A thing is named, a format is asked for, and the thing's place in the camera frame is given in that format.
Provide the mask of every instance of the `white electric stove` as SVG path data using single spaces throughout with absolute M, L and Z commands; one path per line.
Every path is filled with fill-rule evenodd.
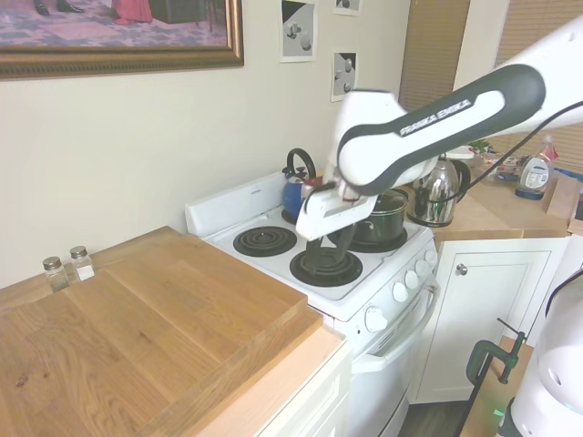
M 328 278 L 332 286 L 314 285 L 292 267 L 307 241 L 281 214 L 284 184 L 283 174 L 274 173 L 187 204 L 189 232 L 306 294 L 324 322 L 353 345 L 348 435 L 396 437 L 408 408 L 416 345 L 439 293 L 433 233 L 405 223 L 406 242 L 399 249 L 352 251 L 345 269 Z M 328 238 L 322 246 L 335 247 Z M 349 281 L 333 284 L 340 279 Z

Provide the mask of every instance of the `glass shaker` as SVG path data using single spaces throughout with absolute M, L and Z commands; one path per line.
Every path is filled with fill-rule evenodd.
M 71 264 L 73 264 L 73 269 L 75 269 L 77 280 L 80 282 L 93 278 L 95 276 L 93 262 L 89 255 L 87 255 L 85 246 L 75 246 L 69 252 L 71 253 Z
M 49 257 L 43 261 L 45 275 L 54 293 L 69 286 L 69 278 L 59 257 Z

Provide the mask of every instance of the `white cabinet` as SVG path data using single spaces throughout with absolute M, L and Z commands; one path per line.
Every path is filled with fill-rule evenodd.
M 527 334 L 547 295 L 567 239 L 455 241 L 442 244 L 439 311 L 424 331 L 412 385 L 414 403 L 461 401 L 473 386 L 465 367 L 479 340 Z
M 352 364 L 345 342 L 257 436 L 343 437 Z

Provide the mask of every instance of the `stove knob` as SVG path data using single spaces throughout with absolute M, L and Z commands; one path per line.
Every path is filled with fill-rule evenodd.
M 428 250 L 425 253 L 425 261 L 427 261 L 431 265 L 434 265 L 437 263 L 437 254 L 435 253 L 434 250 Z
M 417 287 L 419 287 L 419 277 L 414 271 L 408 270 L 404 274 L 404 285 L 406 285 L 407 288 L 411 290 L 414 290 Z
M 409 299 L 409 291 L 407 291 L 407 287 L 401 282 L 393 285 L 393 299 L 399 303 L 403 303 Z
M 431 273 L 431 266 L 429 265 L 429 263 L 427 261 L 417 261 L 415 263 L 415 271 L 417 272 L 417 274 L 419 276 L 424 278 L 429 273 Z
M 380 308 L 370 307 L 366 310 L 364 324 L 369 332 L 379 332 L 380 330 L 386 329 L 389 320 L 384 317 L 383 311 Z

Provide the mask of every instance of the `black pot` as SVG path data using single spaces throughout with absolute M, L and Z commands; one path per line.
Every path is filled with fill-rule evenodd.
M 373 213 L 356 223 L 353 241 L 386 243 L 403 234 L 404 210 L 407 197 L 401 191 L 385 191 L 376 200 Z

